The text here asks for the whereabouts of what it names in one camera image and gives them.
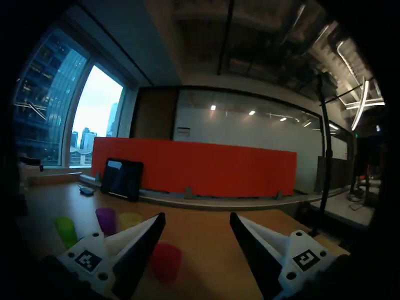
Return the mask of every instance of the green cup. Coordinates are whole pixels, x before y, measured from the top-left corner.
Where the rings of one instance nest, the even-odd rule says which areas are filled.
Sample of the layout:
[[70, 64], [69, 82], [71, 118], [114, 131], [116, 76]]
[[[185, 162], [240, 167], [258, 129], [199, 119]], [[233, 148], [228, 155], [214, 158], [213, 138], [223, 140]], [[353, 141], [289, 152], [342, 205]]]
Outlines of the green cup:
[[54, 226], [67, 250], [78, 242], [74, 222], [69, 217], [60, 216], [55, 218]]

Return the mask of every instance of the table surface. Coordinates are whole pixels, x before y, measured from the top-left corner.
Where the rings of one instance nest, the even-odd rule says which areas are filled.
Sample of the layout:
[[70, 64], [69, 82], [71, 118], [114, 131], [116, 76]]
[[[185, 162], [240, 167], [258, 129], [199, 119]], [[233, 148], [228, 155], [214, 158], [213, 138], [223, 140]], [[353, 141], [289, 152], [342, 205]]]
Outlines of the table surface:
[[[111, 207], [117, 214], [138, 213], [143, 220], [164, 212], [166, 225], [160, 241], [182, 250], [179, 276], [173, 283], [161, 284], [147, 268], [133, 299], [262, 298], [230, 227], [228, 211], [191, 210], [141, 201], [132, 203], [100, 191], [86, 197], [80, 194], [76, 183], [33, 187], [26, 200], [29, 216], [18, 217], [17, 223], [22, 237], [38, 259], [49, 254], [60, 255], [66, 250], [53, 225], [56, 217], [71, 218], [80, 238], [100, 230], [95, 213], [97, 208]], [[277, 209], [241, 211], [239, 214], [284, 235], [299, 229], [309, 231]], [[347, 254], [324, 236], [315, 239], [337, 255]]]
[[[374, 209], [362, 206], [357, 210], [352, 210], [349, 205], [353, 204], [347, 199], [349, 192], [328, 198], [325, 207], [325, 214], [357, 228], [366, 228], [374, 215]], [[311, 203], [315, 208], [319, 208], [321, 201]]]

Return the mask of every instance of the black tablet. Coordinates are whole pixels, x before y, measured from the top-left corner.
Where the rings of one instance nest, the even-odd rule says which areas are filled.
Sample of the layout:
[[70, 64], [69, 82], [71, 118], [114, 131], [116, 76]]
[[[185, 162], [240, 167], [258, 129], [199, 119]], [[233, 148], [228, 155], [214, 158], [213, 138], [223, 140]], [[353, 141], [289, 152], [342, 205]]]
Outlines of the black tablet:
[[105, 163], [101, 192], [128, 201], [137, 201], [141, 188], [143, 163], [109, 158]]

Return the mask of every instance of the red partition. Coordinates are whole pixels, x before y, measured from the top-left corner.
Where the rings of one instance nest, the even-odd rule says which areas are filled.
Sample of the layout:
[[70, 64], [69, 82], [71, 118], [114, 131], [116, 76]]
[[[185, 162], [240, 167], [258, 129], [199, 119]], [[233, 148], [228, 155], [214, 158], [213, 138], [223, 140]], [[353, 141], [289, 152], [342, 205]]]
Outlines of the red partition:
[[144, 189], [216, 197], [292, 195], [295, 152], [143, 138], [96, 137], [91, 172], [108, 158], [144, 164]]

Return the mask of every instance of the glass building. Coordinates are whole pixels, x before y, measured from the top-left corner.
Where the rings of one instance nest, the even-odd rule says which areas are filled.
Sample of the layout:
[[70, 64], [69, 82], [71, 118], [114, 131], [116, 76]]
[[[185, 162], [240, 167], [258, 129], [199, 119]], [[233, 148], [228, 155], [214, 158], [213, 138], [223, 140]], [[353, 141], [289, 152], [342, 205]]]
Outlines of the glass building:
[[14, 130], [17, 150], [46, 166], [61, 164], [67, 112], [87, 59], [62, 31], [53, 32], [34, 56], [16, 93]]

